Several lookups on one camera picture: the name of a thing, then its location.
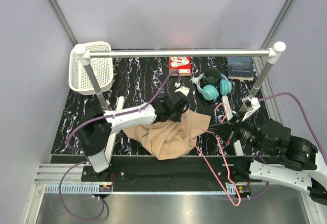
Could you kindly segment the beige t shirt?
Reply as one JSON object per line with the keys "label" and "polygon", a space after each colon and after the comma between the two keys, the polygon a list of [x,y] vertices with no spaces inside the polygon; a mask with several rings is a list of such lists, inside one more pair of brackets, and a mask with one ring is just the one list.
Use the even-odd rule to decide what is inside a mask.
{"label": "beige t shirt", "polygon": [[158,160],[176,159],[188,154],[196,145],[197,137],[208,130],[211,117],[187,110],[180,122],[171,120],[151,125],[138,125],[123,132]]}

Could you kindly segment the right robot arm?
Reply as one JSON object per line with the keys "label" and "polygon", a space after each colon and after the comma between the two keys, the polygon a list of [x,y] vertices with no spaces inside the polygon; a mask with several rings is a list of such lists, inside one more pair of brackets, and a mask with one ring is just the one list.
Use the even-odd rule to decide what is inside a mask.
{"label": "right robot arm", "polygon": [[272,158],[262,162],[256,156],[238,156],[226,176],[237,182],[267,181],[307,194],[326,205],[326,160],[310,141],[293,136],[291,129],[269,119],[260,127],[242,116],[209,127],[230,145],[240,142]]}

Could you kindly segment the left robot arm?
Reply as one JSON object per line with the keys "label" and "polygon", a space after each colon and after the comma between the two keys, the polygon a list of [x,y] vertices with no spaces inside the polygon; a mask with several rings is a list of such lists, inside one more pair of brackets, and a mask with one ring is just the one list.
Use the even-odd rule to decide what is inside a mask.
{"label": "left robot arm", "polygon": [[189,108],[187,96],[187,91],[178,89],[172,95],[132,108],[106,111],[80,124],[73,135],[79,139],[82,151],[93,167],[92,175],[99,181],[105,181],[110,176],[110,159],[105,147],[112,134],[138,125],[178,121]]}

